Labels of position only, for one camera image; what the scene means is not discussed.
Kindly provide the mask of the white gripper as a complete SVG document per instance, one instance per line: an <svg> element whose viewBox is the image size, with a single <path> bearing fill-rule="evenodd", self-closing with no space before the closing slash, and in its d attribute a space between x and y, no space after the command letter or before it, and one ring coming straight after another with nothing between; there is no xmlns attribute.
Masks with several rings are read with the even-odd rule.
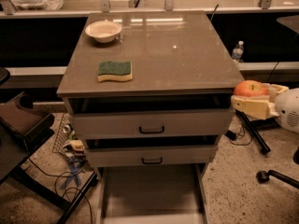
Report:
<svg viewBox="0 0 299 224"><path fill-rule="evenodd" d="M268 95L233 95L233 108L255 119L277 117L276 121L282 128L299 133L299 89L289 90L287 86L270 83L263 85Z"/></svg>

